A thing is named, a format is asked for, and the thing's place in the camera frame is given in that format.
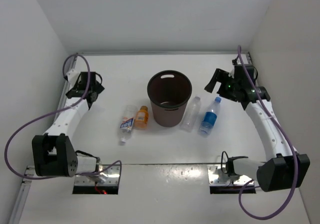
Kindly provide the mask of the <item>clear bottle white blue label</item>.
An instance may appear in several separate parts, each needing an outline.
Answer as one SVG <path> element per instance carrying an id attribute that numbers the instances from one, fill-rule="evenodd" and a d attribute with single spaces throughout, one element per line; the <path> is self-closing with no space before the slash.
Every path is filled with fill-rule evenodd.
<path id="1" fill-rule="evenodd" d="M 138 109 L 134 105 L 125 107 L 118 129 L 119 142 L 122 145 L 132 137 L 137 111 Z"/>

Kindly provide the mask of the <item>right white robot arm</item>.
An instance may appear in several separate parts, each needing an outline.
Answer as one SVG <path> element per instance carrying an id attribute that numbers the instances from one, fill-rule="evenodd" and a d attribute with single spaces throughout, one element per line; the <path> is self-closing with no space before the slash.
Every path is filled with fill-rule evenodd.
<path id="1" fill-rule="evenodd" d="M 251 118 L 266 156 L 265 163 L 246 156 L 229 157 L 225 168 L 227 175 L 245 175 L 257 181 L 265 192 L 290 189 L 294 181 L 295 186 L 300 187 L 310 166 L 310 159 L 289 146 L 278 127 L 267 90 L 256 86 L 254 67 L 238 64 L 232 72 L 217 68 L 205 91 L 213 92 L 218 82 L 218 95 L 240 103 Z"/>

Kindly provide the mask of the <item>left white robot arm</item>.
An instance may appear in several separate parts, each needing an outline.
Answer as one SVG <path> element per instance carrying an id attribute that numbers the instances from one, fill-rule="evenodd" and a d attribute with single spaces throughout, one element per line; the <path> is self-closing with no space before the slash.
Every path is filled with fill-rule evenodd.
<path id="1" fill-rule="evenodd" d="M 65 107 L 79 101 L 90 78 L 88 92 L 79 104 L 61 112 L 44 134 L 34 136 L 31 144 L 37 176 L 73 177 L 85 173 L 93 175 L 97 171 L 100 159 L 90 154 L 79 156 L 71 143 L 82 117 L 105 89 L 102 81 L 97 81 L 97 77 L 102 79 L 96 72 L 91 72 L 90 75 L 80 72 L 78 77 L 68 74 L 67 80 L 72 87 L 66 93 Z"/>

